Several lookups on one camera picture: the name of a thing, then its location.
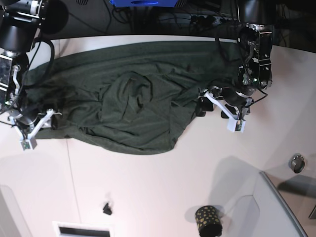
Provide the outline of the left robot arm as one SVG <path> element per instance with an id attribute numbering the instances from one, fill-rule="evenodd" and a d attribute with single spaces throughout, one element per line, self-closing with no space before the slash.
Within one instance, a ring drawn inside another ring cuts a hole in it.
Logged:
<path id="1" fill-rule="evenodd" d="M 215 78 L 199 91 L 196 116 L 203 117 L 217 106 L 223 118 L 232 116 L 241 122 L 250 114 L 251 106 L 259 102 L 252 98 L 253 93 L 259 91 L 266 98 L 264 90 L 272 84 L 276 4 L 272 0 L 232 0 L 230 14 L 239 58 L 229 59 L 219 38 L 215 41 L 225 66 L 235 66 L 237 74 L 216 73 Z"/>

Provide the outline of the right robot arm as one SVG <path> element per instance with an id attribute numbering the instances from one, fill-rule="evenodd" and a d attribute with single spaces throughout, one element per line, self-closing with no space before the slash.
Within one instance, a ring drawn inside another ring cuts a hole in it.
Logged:
<path id="1" fill-rule="evenodd" d="M 42 112 L 30 105 L 27 89 L 40 84 L 54 61 L 55 49 L 43 34 L 54 34 L 68 21 L 68 9 L 61 0 L 2 0 L 0 2 L 2 22 L 0 24 L 0 112 L 8 113 L 11 126 L 15 127 L 20 142 L 31 147 L 36 134 L 43 126 L 51 126 L 53 109 Z M 27 53 L 45 42 L 50 47 L 50 59 L 41 79 L 26 85 L 33 62 Z"/>

